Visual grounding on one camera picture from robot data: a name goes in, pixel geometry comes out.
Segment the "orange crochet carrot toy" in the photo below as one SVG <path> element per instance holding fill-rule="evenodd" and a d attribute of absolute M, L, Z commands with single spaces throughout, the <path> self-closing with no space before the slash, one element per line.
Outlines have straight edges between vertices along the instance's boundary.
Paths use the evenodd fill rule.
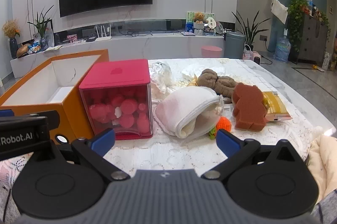
<path fill-rule="evenodd" d="M 218 123 L 209 131 L 209 138 L 210 139 L 215 139 L 218 130 L 226 130 L 228 132 L 231 132 L 231 122 L 228 118 L 226 117 L 221 117 L 218 121 Z"/>

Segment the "brown bear-shaped sponge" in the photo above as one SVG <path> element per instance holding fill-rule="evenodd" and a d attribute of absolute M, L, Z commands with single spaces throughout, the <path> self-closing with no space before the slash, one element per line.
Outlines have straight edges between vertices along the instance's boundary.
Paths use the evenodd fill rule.
<path fill-rule="evenodd" d="M 263 93 L 256 85 L 237 84 L 232 101 L 235 128 L 250 131 L 262 131 L 267 121 L 266 107 L 263 104 Z"/>

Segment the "yellow snack packet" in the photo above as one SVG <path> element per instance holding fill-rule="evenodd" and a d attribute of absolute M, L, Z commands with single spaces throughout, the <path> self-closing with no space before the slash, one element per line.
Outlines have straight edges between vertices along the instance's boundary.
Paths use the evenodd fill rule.
<path fill-rule="evenodd" d="M 267 122 L 287 121 L 292 119 L 277 92 L 262 92 L 262 94 L 263 105 L 267 110 L 265 115 Z"/>

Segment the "white cloth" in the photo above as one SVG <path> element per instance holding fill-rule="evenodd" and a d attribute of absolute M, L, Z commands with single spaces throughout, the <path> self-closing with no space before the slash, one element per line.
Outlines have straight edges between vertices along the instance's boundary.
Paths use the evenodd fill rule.
<path fill-rule="evenodd" d="M 222 116 L 223 96 L 207 87 L 187 86 L 169 94 L 154 109 L 160 128 L 184 145 L 209 133 Z"/>

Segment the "brown fluffy towel bundle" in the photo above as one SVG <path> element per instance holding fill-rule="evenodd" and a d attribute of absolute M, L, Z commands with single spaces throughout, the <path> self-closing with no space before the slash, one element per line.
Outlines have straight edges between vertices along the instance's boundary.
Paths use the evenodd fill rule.
<path fill-rule="evenodd" d="M 214 90 L 217 95 L 231 98 L 237 82 L 229 76 L 218 76 L 218 74 L 211 70 L 205 69 L 197 79 L 197 85 L 210 88 Z"/>

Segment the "red transparent ball box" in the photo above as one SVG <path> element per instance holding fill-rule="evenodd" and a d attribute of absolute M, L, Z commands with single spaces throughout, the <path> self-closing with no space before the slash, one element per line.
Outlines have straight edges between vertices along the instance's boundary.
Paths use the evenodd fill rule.
<path fill-rule="evenodd" d="M 117 140 L 151 138 L 150 83 L 146 59 L 93 65 L 79 92 L 94 134 L 112 129 Z"/>

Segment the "pink small heater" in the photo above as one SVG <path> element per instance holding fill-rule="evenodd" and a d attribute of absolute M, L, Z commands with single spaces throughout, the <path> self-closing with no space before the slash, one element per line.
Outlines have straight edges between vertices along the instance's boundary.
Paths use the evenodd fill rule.
<path fill-rule="evenodd" d="M 251 51 L 250 60 L 255 62 L 256 64 L 261 64 L 261 55 L 257 51 Z"/>

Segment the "crinkled clear plastic bag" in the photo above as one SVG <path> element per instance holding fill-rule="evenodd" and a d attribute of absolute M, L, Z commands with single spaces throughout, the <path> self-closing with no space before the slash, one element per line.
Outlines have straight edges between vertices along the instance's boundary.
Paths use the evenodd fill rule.
<path fill-rule="evenodd" d="M 149 64 L 151 91 L 159 96 L 166 96 L 169 94 L 169 88 L 172 84 L 172 72 L 167 63 L 156 61 Z"/>

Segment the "dried orange flower vase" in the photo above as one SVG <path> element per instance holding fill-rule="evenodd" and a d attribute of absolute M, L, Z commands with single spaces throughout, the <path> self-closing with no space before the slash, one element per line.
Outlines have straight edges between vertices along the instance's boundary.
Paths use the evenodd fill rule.
<path fill-rule="evenodd" d="M 18 20 L 7 20 L 3 26 L 2 31 L 6 37 L 9 38 L 10 54 L 13 59 L 17 58 L 18 43 L 16 37 L 20 36 Z"/>

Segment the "blue water jug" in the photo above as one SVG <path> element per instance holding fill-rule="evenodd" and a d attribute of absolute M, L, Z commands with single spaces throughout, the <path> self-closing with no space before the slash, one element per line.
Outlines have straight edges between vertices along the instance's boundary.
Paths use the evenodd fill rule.
<path fill-rule="evenodd" d="M 291 43 L 287 36 L 278 39 L 274 52 L 274 59 L 286 63 L 289 58 Z"/>

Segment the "grey trash bin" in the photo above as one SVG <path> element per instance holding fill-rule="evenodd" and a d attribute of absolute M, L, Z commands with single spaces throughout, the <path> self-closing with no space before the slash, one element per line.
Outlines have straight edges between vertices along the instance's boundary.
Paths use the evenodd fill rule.
<path fill-rule="evenodd" d="M 224 57 L 229 59 L 242 59 L 245 41 L 245 35 L 237 32 L 227 32 Z"/>

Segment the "white wifi router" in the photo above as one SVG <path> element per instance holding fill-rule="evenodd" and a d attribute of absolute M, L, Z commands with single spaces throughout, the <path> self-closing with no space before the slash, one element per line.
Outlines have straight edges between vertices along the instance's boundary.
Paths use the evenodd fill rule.
<path fill-rule="evenodd" d="M 111 34 L 107 34 L 105 25 L 96 25 L 95 31 L 97 35 L 96 41 L 108 41 L 112 38 Z"/>

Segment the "grey drawer cabinet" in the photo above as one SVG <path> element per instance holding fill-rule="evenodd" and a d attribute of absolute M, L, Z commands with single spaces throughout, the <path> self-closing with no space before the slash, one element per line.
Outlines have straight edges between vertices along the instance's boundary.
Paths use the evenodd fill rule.
<path fill-rule="evenodd" d="M 310 15 L 304 14 L 302 39 L 299 45 L 299 60 L 323 64 L 328 27 Z"/>

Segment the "small teddy bear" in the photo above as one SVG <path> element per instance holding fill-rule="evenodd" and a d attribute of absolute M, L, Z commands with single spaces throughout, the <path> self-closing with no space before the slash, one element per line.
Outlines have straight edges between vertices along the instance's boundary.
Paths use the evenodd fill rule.
<path fill-rule="evenodd" d="M 205 19 L 205 14 L 202 12 L 195 12 L 193 22 L 197 24 L 207 24 L 208 20 Z"/>

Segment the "white hanging tote bag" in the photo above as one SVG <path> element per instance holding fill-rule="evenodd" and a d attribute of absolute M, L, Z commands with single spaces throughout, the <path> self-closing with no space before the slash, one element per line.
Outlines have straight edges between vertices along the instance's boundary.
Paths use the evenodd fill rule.
<path fill-rule="evenodd" d="M 272 0 L 271 13 L 277 17 L 283 24 L 286 24 L 288 8 L 278 0 Z"/>

